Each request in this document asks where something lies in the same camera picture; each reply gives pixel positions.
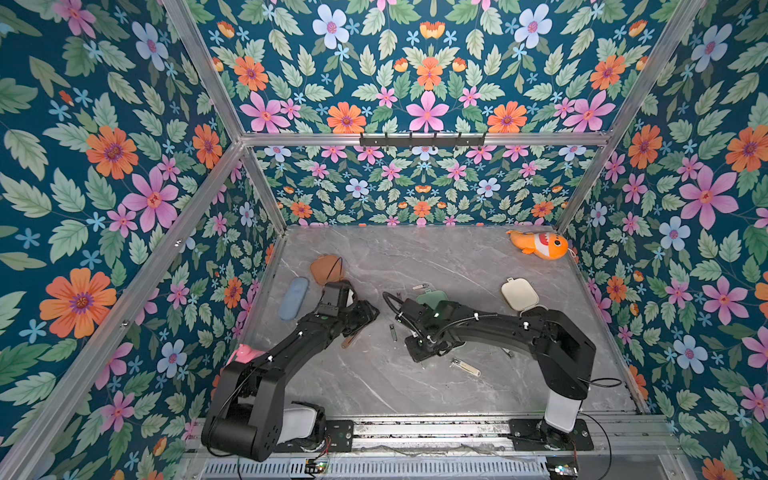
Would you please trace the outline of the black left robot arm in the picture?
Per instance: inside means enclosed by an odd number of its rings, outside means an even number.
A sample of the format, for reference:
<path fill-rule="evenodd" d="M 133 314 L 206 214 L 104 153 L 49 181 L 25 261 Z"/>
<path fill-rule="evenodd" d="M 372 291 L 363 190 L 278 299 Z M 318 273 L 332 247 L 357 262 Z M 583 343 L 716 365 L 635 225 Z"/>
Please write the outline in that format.
<path fill-rule="evenodd" d="M 220 374 L 201 433 L 208 449 L 264 461 L 282 442 L 285 389 L 305 364 L 337 337 L 349 337 L 377 319 L 347 280 L 325 285 L 313 311 L 271 350 L 245 363 L 233 360 Z"/>

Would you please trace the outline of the green nail clipper case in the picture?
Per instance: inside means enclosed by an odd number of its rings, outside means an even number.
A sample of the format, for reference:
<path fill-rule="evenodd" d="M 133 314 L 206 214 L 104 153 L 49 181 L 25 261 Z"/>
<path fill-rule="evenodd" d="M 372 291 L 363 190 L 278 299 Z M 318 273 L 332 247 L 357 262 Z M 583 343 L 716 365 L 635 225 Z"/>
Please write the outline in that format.
<path fill-rule="evenodd" d="M 422 305 L 426 305 L 429 308 L 436 309 L 438 304 L 442 301 L 447 301 L 448 296 L 441 290 L 430 290 L 423 294 L 420 294 L 416 298 L 416 302 Z"/>

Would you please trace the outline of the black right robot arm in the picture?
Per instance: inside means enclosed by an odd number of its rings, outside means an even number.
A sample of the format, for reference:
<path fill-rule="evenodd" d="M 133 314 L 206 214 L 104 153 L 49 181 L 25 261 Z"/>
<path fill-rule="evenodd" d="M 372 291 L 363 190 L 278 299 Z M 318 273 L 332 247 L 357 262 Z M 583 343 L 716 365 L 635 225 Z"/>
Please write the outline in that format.
<path fill-rule="evenodd" d="M 589 394 L 596 346 L 563 312 L 534 307 L 507 315 L 450 300 L 430 307 L 408 299 L 395 309 L 395 318 L 413 332 L 406 347 L 417 363 L 468 342 L 529 353 L 549 390 L 545 425 L 561 434 L 574 430 Z"/>

